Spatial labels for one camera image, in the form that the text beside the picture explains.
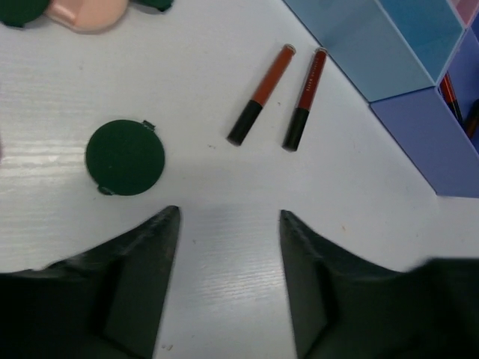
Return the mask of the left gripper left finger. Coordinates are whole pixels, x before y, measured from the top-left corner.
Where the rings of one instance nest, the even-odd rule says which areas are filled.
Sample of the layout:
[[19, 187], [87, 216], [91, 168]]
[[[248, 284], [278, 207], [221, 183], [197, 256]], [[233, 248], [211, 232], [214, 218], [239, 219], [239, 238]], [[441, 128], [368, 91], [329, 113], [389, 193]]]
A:
[[181, 211], [43, 269], [1, 275], [3, 358], [153, 357]]

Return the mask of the slanted red lip gloss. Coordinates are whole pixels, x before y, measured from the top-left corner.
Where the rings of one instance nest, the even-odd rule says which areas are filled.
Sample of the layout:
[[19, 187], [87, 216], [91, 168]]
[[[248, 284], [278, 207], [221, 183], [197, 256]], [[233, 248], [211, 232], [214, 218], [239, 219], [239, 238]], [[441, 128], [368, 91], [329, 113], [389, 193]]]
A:
[[468, 116], [463, 125], [466, 135], [469, 139], [472, 139], [479, 122], [479, 99], [476, 99], [470, 108]]

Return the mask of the red lip gloss tube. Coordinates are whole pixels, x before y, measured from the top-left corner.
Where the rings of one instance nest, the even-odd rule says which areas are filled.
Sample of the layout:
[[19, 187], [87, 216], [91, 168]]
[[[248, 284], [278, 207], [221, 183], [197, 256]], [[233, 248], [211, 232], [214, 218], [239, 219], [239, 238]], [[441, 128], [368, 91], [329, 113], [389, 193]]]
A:
[[285, 44], [282, 46], [281, 51], [276, 55], [251, 99], [229, 132], [227, 140], [231, 144], [240, 146], [244, 142], [248, 132], [253, 127], [295, 54], [296, 49], [293, 45]]

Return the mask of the long red lip gloss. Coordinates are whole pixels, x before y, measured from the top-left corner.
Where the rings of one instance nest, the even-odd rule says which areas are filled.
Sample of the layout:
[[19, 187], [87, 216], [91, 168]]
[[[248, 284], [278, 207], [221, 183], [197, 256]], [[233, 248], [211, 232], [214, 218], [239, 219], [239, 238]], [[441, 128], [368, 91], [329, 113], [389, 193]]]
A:
[[463, 116], [459, 107], [459, 103], [457, 101], [454, 88], [452, 86], [449, 72], [446, 72], [445, 76], [441, 80], [439, 84], [439, 90], [452, 114], [455, 116], [455, 118], [460, 124], [463, 124]]

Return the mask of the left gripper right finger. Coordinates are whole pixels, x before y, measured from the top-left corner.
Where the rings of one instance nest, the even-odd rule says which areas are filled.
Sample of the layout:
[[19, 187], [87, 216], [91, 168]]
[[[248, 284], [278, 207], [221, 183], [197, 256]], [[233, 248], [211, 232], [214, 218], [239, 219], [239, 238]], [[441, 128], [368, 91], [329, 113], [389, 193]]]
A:
[[279, 216], [299, 358], [476, 358], [478, 260], [432, 258], [392, 271]]

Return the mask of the dark red lip gloss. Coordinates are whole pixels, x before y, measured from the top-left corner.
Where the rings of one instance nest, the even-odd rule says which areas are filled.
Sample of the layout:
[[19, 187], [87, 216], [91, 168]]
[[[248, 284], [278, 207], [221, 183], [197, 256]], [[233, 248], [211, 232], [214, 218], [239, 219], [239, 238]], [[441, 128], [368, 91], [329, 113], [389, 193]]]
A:
[[296, 107], [293, 111], [287, 133], [284, 137], [282, 148], [289, 152], [296, 152], [310, 114], [311, 106], [320, 83], [323, 68], [328, 52], [325, 48], [319, 47], [315, 50], [311, 60], [307, 76], [305, 77], [302, 91], [299, 95]]

